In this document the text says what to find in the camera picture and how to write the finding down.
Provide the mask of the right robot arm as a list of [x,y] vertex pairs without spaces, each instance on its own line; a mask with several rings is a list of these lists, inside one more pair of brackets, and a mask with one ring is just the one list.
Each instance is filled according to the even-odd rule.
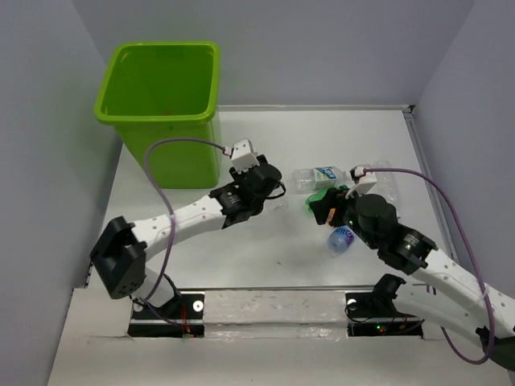
[[390,288],[370,296],[377,314],[417,315],[480,346],[499,366],[514,369],[513,298],[481,285],[433,240],[400,224],[395,207],[380,195],[350,196],[345,189],[330,188],[309,208],[317,224],[347,226],[390,268],[422,283],[421,290],[407,289],[390,275]]

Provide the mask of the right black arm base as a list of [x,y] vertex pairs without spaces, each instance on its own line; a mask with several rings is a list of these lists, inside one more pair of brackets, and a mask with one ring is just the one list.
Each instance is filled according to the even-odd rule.
[[393,304],[398,290],[405,284],[403,278],[387,273],[368,292],[346,293],[344,313],[348,336],[422,338],[423,320],[400,312]]

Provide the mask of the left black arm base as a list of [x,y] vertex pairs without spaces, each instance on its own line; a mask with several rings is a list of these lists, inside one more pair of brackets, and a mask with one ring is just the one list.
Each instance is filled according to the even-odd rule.
[[180,292],[167,275],[165,279],[174,290],[174,297],[159,308],[130,296],[133,309],[128,335],[133,338],[203,338],[205,292]]

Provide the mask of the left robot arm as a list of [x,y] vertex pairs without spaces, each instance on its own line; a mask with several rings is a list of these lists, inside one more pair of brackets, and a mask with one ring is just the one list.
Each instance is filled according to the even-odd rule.
[[284,188],[282,174],[257,156],[257,165],[241,173],[231,168],[233,181],[172,214],[128,222],[122,216],[109,221],[91,253],[109,297],[147,302],[162,318],[178,308],[179,291],[171,280],[148,269],[146,263],[172,245],[206,232],[226,229],[259,215],[272,193]]

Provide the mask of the green plastic bottle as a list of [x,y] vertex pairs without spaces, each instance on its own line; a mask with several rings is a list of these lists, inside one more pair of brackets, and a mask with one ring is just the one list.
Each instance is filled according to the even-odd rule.
[[311,209],[311,203],[320,201],[325,196],[327,191],[332,189],[332,188],[335,188],[335,189],[338,189],[338,190],[344,190],[344,191],[347,191],[349,189],[347,185],[339,185],[339,186],[336,186],[336,187],[325,187],[322,190],[317,191],[316,193],[313,193],[313,194],[309,195],[305,199],[305,201],[304,201],[304,203],[305,203],[309,213],[313,212],[312,209]]

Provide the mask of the blue water bottle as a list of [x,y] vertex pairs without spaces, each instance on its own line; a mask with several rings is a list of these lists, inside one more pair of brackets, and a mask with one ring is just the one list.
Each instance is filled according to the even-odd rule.
[[355,236],[347,226],[335,228],[327,240],[328,249],[335,256],[345,253],[353,244]]

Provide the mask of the green plastic bin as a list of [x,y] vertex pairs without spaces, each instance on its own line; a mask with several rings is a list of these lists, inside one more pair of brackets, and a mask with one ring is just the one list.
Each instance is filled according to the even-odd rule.
[[124,43],[113,52],[94,113],[161,188],[214,187],[222,158],[214,148],[221,142],[219,78],[213,42]]

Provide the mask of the clear crushed bottle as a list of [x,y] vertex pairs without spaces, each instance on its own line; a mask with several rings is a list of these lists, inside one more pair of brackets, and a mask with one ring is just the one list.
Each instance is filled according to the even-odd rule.
[[289,207],[289,204],[287,201],[278,201],[278,202],[273,202],[269,205],[268,207],[268,211],[269,212],[279,212],[279,211],[285,211],[287,208]]

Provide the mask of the small orange bottle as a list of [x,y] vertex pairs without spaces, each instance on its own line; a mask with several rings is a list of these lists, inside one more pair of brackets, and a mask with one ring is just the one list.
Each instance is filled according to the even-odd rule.
[[329,226],[332,226],[332,219],[335,215],[335,212],[336,212],[336,209],[335,208],[331,208],[329,213],[328,213],[328,217],[327,217],[327,224]]

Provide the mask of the clear bottle blue cap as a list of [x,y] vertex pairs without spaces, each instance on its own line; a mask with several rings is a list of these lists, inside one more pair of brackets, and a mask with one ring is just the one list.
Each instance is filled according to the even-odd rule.
[[397,180],[392,172],[380,171],[376,172],[377,184],[375,192],[383,196],[385,200],[395,206],[396,210],[401,209],[401,194],[398,188]]

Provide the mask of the clear bottle green blue label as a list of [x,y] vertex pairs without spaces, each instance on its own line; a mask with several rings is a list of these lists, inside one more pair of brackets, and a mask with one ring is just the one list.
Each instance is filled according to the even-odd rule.
[[308,193],[342,185],[347,173],[336,166],[321,166],[294,170],[292,179],[298,193]]

